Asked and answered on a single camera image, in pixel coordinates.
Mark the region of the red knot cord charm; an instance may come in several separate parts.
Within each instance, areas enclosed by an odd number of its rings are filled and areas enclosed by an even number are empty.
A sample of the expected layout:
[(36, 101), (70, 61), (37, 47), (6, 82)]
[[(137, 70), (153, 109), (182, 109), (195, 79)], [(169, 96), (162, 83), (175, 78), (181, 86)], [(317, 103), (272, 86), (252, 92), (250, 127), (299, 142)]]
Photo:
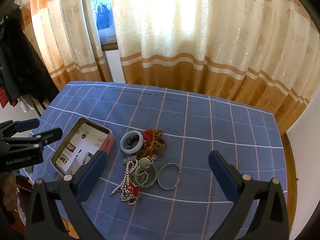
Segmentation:
[(140, 187), (134, 184), (133, 182), (129, 183), (128, 190), (132, 193), (134, 197), (140, 197)]

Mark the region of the white jade bangle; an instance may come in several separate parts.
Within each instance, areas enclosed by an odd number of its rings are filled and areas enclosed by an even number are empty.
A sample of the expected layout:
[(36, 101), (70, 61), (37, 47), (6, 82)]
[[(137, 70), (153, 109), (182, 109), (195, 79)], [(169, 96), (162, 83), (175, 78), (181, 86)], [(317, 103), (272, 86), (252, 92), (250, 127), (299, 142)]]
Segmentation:
[(120, 141), (120, 149), (128, 155), (136, 154), (143, 146), (143, 135), (139, 131), (129, 131)]

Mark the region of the silver wristwatch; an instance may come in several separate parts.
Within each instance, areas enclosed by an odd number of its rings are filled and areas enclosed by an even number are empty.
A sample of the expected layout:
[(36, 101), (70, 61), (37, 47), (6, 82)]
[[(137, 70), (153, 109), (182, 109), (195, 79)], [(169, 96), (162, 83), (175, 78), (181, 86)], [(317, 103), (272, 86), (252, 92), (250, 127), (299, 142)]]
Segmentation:
[(149, 155), (147, 157), (141, 158), (139, 160), (139, 163), (140, 164), (142, 164), (142, 163), (153, 163), (157, 158), (158, 158), (158, 155), (152, 154), (152, 155)]

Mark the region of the brown wooden bead mala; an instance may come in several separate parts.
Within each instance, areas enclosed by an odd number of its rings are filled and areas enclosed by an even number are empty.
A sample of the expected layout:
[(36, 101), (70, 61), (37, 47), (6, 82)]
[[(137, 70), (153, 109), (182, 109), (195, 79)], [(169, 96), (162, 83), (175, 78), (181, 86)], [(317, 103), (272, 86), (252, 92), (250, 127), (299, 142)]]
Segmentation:
[(162, 139), (164, 134), (161, 130), (148, 129), (143, 132), (143, 145), (137, 153), (137, 159), (151, 157), (154, 154), (163, 154), (166, 147), (165, 141)]

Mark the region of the silver bangle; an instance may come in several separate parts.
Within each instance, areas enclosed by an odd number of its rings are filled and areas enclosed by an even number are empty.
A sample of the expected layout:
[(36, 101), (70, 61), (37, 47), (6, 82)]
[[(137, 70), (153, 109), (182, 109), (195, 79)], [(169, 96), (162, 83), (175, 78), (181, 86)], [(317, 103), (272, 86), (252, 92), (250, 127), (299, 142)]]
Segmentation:
[(182, 179), (182, 170), (176, 163), (167, 163), (157, 174), (157, 182), (163, 190), (175, 189)]

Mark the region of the pink metal tin box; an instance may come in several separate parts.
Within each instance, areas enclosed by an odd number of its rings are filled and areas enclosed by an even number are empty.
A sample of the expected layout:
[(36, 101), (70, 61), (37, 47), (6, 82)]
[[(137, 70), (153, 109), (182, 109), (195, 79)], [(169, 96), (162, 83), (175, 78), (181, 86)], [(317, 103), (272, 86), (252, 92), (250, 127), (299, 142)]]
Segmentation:
[(97, 151), (110, 152), (116, 139), (112, 131), (86, 118), (79, 118), (51, 158), (59, 175), (75, 174)]

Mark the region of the printed paper liner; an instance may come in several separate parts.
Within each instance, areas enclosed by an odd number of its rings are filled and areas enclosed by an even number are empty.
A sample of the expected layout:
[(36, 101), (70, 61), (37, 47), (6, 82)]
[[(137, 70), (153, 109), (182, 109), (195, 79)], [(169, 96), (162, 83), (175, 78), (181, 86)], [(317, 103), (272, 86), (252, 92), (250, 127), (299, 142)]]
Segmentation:
[(75, 174), (99, 150), (109, 132), (100, 131), (89, 124), (82, 124), (59, 154), (56, 165), (66, 174)]

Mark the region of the dark hanging clothes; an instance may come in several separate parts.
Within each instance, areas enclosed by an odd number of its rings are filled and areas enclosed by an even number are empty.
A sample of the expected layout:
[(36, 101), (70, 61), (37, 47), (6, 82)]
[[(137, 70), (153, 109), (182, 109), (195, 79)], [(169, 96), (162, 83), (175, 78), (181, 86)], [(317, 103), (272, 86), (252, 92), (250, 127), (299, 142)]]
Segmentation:
[(1, 23), (1, 105), (13, 107), (31, 96), (40, 103), (52, 102), (58, 88), (22, 29), (22, 14), (13, 3)]

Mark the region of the pale jade pendant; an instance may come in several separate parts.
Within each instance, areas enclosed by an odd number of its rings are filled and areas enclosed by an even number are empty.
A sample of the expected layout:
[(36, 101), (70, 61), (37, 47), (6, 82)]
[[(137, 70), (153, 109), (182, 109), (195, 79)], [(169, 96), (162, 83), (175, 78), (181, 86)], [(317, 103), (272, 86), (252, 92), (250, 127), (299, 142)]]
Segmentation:
[(135, 161), (136, 159), (137, 159), (137, 157), (136, 157), (135, 155), (129, 156), (129, 157), (127, 157), (127, 158), (125, 158), (125, 159), (123, 160), (123, 164), (124, 164), (124, 165), (127, 165), (127, 163), (128, 163), (129, 161)]

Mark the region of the blue checked tablecloth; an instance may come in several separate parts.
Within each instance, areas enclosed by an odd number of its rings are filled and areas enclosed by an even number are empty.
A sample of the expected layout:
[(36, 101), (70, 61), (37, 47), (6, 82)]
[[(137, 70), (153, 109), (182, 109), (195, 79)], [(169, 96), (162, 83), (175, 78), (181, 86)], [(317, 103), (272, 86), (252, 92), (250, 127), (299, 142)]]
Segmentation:
[[(255, 180), (280, 180), (287, 188), (283, 145), (273, 114), (256, 107), (168, 88), (74, 81), (40, 118), (34, 133), (59, 127), (68, 133), (79, 118), (110, 129), (116, 143), (106, 168), (83, 208), (105, 239), (209, 239), (233, 204), (213, 176), (208, 155), (217, 150), (240, 173)], [(176, 163), (182, 179), (173, 190), (158, 183), (129, 205), (114, 189), (124, 178), (121, 137), (158, 129), (166, 147), (160, 170)]]

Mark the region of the left beige orange curtain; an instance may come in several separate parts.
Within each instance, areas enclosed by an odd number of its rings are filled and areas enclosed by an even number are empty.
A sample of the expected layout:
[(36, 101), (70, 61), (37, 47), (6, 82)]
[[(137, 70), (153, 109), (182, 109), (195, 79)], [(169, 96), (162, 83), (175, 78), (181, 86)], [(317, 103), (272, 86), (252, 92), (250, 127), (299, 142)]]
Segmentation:
[(92, 0), (16, 0), (23, 31), (58, 89), (70, 81), (111, 81)]

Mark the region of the beige orange curtain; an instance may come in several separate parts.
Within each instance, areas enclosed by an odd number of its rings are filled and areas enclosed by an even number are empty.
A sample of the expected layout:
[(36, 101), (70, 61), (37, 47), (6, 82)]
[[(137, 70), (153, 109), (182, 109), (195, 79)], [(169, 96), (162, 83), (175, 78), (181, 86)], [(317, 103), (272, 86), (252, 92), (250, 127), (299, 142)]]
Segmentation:
[(111, 81), (92, 0), (16, 0), (23, 31), (58, 89), (70, 81)]
[(124, 79), (274, 114), (285, 133), (319, 87), (319, 31), (300, 0), (112, 0)]

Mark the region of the window with wooden sill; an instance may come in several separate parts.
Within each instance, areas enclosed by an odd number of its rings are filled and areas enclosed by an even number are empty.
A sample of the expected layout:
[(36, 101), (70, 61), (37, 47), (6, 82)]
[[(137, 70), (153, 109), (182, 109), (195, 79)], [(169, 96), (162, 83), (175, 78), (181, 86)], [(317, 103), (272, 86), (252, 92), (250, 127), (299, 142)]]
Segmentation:
[(112, 0), (91, 0), (95, 24), (103, 51), (117, 50), (117, 38), (113, 21)]

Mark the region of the right beige orange curtain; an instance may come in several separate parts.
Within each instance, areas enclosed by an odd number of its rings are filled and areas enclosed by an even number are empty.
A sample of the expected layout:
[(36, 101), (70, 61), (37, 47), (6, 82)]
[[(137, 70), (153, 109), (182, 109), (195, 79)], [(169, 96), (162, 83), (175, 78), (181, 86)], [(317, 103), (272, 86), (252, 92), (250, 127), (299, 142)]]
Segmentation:
[(300, 0), (112, 0), (124, 79), (274, 114), (285, 133), (319, 87), (319, 31)]

